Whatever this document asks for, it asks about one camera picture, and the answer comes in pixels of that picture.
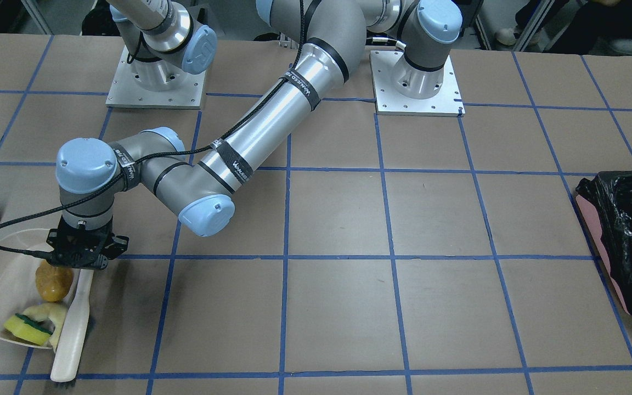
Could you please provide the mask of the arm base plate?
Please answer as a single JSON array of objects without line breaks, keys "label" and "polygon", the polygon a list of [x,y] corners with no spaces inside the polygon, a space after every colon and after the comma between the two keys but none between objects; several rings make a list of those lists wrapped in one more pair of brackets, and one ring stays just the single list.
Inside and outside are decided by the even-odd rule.
[{"label": "arm base plate", "polygon": [[466,113],[450,57],[441,69],[429,72],[413,68],[398,50],[372,50],[370,65],[379,115],[463,117]]},{"label": "arm base plate", "polygon": [[185,109],[203,107],[207,72],[193,75],[160,60],[128,64],[124,48],[107,94],[110,108]]}]

